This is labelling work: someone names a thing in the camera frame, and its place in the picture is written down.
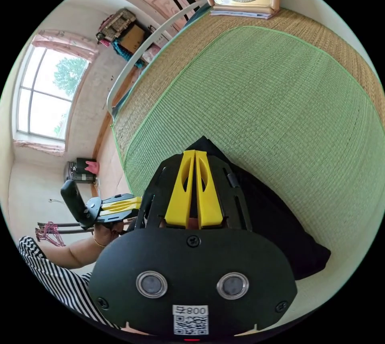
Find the tree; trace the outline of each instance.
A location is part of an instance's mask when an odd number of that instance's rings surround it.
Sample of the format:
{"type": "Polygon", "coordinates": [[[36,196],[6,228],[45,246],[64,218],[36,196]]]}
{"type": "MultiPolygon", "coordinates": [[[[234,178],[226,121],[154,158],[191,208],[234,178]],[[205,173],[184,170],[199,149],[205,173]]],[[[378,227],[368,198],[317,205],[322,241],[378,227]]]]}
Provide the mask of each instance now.
{"type": "Polygon", "coordinates": [[[63,58],[56,65],[53,83],[68,97],[73,97],[86,64],[83,58],[63,58]]]}
{"type": "Polygon", "coordinates": [[[53,130],[57,137],[59,137],[59,134],[61,132],[61,128],[63,127],[64,121],[67,119],[68,113],[64,113],[61,115],[59,125],[55,127],[53,130]]]}

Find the yellow plastic part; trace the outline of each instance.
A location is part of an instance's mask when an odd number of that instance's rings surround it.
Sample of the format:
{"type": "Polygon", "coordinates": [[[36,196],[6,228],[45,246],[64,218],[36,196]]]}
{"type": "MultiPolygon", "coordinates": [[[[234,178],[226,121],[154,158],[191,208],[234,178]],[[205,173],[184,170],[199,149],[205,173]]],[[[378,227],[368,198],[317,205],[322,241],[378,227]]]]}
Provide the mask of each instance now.
{"type": "Polygon", "coordinates": [[[194,173],[195,150],[186,150],[183,152],[182,161],[174,190],[172,191],[170,202],[165,216],[167,225],[178,227],[188,226],[190,218],[191,196],[193,191],[193,173],[194,173]],[[186,191],[183,185],[187,179],[186,191]]]}
{"type": "Polygon", "coordinates": [[[139,209],[142,203],[141,197],[130,198],[128,200],[121,200],[102,204],[102,211],[100,216],[108,216],[110,214],[126,212],[128,210],[139,209]]]}
{"type": "Polygon", "coordinates": [[[197,176],[199,229],[221,225],[223,221],[222,211],[206,152],[195,152],[195,174],[197,176]],[[203,190],[202,181],[205,183],[205,190],[203,190]]]}

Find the label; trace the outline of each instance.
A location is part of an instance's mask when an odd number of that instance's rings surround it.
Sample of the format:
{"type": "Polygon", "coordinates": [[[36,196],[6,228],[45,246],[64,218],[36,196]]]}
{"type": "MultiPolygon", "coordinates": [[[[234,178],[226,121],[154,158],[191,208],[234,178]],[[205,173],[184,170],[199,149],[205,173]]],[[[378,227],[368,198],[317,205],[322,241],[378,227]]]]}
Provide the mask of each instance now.
{"type": "Polygon", "coordinates": [[[159,38],[157,38],[157,39],[154,40],[154,43],[155,43],[157,46],[159,46],[160,48],[162,48],[162,47],[164,47],[164,46],[167,45],[168,40],[167,40],[167,38],[166,38],[163,34],[161,34],[161,35],[159,36],[159,38]]]}
{"type": "Polygon", "coordinates": [[[175,335],[208,335],[209,307],[207,305],[173,305],[175,335]]]}

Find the window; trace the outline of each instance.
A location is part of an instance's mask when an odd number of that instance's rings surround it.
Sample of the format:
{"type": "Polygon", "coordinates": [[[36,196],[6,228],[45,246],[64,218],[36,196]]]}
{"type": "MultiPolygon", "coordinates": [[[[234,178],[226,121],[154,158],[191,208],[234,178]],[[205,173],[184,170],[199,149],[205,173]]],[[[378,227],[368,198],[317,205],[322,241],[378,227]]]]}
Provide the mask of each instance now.
{"type": "Polygon", "coordinates": [[[64,141],[68,114],[88,62],[43,47],[34,47],[21,78],[16,130],[64,141]]]}

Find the screw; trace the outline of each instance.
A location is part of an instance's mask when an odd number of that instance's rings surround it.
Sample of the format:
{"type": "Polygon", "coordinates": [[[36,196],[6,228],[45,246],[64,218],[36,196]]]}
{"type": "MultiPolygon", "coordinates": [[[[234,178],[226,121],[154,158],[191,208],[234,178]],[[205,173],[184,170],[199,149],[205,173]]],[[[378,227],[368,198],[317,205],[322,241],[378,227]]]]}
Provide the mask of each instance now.
{"type": "Polygon", "coordinates": [[[277,306],[276,306],[276,312],[281,313],[288,307],[288,302],[287,301],[281,301],[277,306]]]}
{"type": "Polygon", "coordinates": [[[100,308],[102,308],[102,309],[108,309],[108,307],[109,307],[107,301],[104,300],[104,299],[101,298],[101,297],[98,297],[98,298],[96,299],[96,302],[100,305],[100,308]]]}
{"type": "Polygon", "coordinates": [[[187,238],[187,245],[190,248],[196,248],[201,243],[201,239],[198,236],[190,236],[187,238]]]}

